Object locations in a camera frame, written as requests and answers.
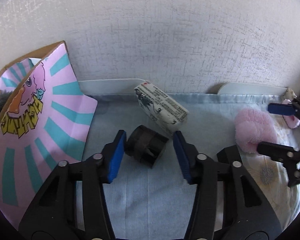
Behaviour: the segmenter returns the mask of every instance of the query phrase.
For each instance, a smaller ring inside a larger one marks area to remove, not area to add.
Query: white textured wall
[[[59,40],[79,80],[300,91],[300,0],[0,0],[0,68]]]

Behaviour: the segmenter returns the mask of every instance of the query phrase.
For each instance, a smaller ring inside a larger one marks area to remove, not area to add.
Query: yellow cartoon lettering
[[[31,122],[28,110],[26,110],[25,113],[23,114],[23,122],[24,122],[24,127],[25,127],[26,133],[28,132],[28,124],[29,124],[30,129],[34,129],[34,125]]]
[[[8,133],[17,134],[17,128],[14,120],[9,117],[8,121]]]
[[[5,134],[8,131],[8,119],[9,119],[8,114],[5,113],[0,124],[3,134]]]
[[[33,96],[34,102],[33,104],[38,108],[40,113],[42,113],[43,103],[41,100],[39,100],[35,95]]]
[[[18,122],[19,122],[18,137],[20,138],[25,133],[25,127],[24,127],[24,124],[23,124],[22,115],[19,116]]]
[[[28,110],[29,110],[29,115],[30,115],[31,122],[33,123],[33,125],[35,127],[37,125],[37,122],[38,122],[38,115],[35,112],[33,104],[28,105]]]
[[[17,128],[17,130],[18,130],[18,128],[19,128],[19,123],[18,123],[18,118],[13,118],[13,117],[11,117],[11,119],[13,119],[13,121],[14,121],[14,126]]]
[[[38,115],[40,111],[37,108],[37,106],[35,105],[35,103],[33,102],[31,105],[34,107],[35,113]]]

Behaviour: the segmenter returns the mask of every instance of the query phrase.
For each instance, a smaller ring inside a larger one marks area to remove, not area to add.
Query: stuffed animal
[[[234,119],[235,140],[239,147],[248,153],[257,153],[258,143],[277,143],[274,122],[267,112],[244,108]]]
[[[282,103],[288,105],[291,101],[289,99],[285,99]],[[297,128],[300,125],[300,120],[294,115],[284,115],[283,118],[285,119],[288,127],[291,129]]]

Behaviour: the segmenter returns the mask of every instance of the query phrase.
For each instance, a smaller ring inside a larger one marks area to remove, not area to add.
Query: metal screw
[[[294,176],[295,176],[296,178],[300,178],[300,171],[295,171],[295,172],[294,172]]]
[[[198,154],[197,158],[198,158],[198,160],[204,161],[207,159],[207,156],[205,154]]]
[[[94,158],[95,160],[101,160],[102,157],[103,157],[103,155],[101,153],[96,153],[92,156],[92,158]]]
[[[242,163],[241,163],[241,162],[238,162],[238,161],[234,161],[234,162],[232,163],[232,165],[233,165],[234,167],[236,167],[236,168],[240,168],[241,165],[242,165]]]
[[[292,158],[293,157],[293,153],[292,152],[287,152],[287,156]]]
[[[64,166],[67,166],[67,164],[68,164],[68,162],[63,160],[63,161],[59,161],[58,166],[59,167],[64,167]]]

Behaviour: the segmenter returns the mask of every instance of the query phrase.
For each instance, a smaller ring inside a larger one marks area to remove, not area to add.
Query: blue gripper pad
[[[179,166],[183,175],[183,178],[192,184],[192,178],[190,175],[190,162],[185,152],[186,141],[180,131],[176,131],[173,134],[173,147],[176,152]]]
[[[281,115],[294,115],[296,113],[292,105],[284,105],[277,103],[270,103],[268,105],[268,112],[271,114],[281,114]]]
[[[110,154],[112,154],[111,159],[109,160],[109,171],[108,171],[108,183],[111,183],[118,175],[118,171],[120,168],[120,164],[123,158],[124,154],[124,144],[127,140],[127,134],[124,130],[119,130],[114,141],[109,145],[109,148],[107,148],[107,145],[105,145],[104,150],[109,150]]]

